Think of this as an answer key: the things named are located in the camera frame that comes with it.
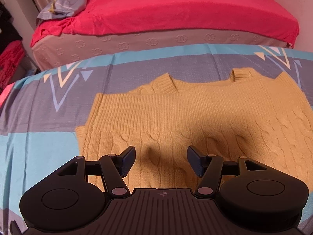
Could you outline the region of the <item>blue grey striped bedsheet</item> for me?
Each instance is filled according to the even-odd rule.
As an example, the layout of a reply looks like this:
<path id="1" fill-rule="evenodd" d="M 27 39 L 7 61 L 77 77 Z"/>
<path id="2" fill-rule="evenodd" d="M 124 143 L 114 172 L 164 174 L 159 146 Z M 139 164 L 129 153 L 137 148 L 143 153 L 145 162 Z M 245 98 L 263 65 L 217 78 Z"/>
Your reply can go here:
<path id="1" fill-rule="evenodd" d="M 1 107 L 1 234 L 23 193 L 79 154 L 75 128 L 98 92 L 124 93 L 168 73 L 186 82 L 227 79 L 252 67 L 269 78 L 287 72 L 312 101 L 312 53 L 261 45 L 197 44 L 118 52 L 46 70 L 15 82 Z"/>

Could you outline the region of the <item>red blanket on far bed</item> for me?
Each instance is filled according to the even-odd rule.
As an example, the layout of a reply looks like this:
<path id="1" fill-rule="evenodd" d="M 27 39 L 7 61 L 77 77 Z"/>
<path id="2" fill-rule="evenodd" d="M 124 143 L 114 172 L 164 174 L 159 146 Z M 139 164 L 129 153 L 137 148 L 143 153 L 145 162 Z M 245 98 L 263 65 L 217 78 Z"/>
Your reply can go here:
<path id="1" fill-rule="evenodd" d="M 102 36 L 158 30 L 245 31 L 289 44 L 300 32 L 297 19 L 274 0 L 87 0 L 78 15 L 36 28 L 31 44 L 47 36 Z"/>

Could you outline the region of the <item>crumpled light blue cloth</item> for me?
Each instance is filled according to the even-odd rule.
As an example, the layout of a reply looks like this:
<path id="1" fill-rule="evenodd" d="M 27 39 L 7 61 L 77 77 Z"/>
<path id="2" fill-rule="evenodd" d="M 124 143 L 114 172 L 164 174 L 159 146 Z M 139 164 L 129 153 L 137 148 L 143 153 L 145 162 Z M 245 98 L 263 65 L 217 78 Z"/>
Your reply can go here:
<path id="1" fill-rule="evenodd" d="M 74 17 L 86 8 L 87 0 L 53 0 L 38 14 L 38 21 Z"/>

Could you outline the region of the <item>tan cable knit cardigan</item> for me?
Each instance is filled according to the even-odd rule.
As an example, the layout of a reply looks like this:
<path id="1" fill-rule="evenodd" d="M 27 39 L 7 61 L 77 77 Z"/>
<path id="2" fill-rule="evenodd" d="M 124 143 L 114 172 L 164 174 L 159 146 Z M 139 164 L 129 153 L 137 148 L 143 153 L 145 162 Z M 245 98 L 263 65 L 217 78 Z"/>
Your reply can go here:
<path id="1" fill-rule="evenodd" d="M 247 156 L 312 187 L 312 109 L 286 72 L 271 79 L 233 69 L 229 79 L 210 83 L 164 74 L 127 93 L 98 93 L 75 131 L 88 161 L 135 147 L 129 189 L 196 188 L 191 145 L 226 160 Z"/>

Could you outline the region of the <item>pink bed cover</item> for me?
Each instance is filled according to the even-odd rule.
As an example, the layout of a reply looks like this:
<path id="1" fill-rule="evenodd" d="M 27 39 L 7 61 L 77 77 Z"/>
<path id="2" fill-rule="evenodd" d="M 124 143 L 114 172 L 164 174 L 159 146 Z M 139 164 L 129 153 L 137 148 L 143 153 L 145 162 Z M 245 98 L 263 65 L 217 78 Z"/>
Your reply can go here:
<path id="1" fill-rule="evenodd" d="M 5 89 L 2 91 L 0 95 L 0 108 L 3 107 L 5 101 L 7 100 L 8 96 L 10 95 L 10 92 L 12 88 L 14 87 L 15 83 L 11 83 L 5 87 Z"/>

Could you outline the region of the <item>crimson ruffled cloth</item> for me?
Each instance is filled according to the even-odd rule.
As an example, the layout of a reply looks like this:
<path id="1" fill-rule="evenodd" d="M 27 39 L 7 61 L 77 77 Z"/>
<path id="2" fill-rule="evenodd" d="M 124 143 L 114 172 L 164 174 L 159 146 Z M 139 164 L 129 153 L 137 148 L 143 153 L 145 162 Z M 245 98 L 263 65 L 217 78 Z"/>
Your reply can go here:
<path id="1" fill-rule="evenodd" d="M 25 57 L 25 49 L 21 40 L 12 41 L 1 53 L 1 92 L 9 85 L 18 65 Z"/>

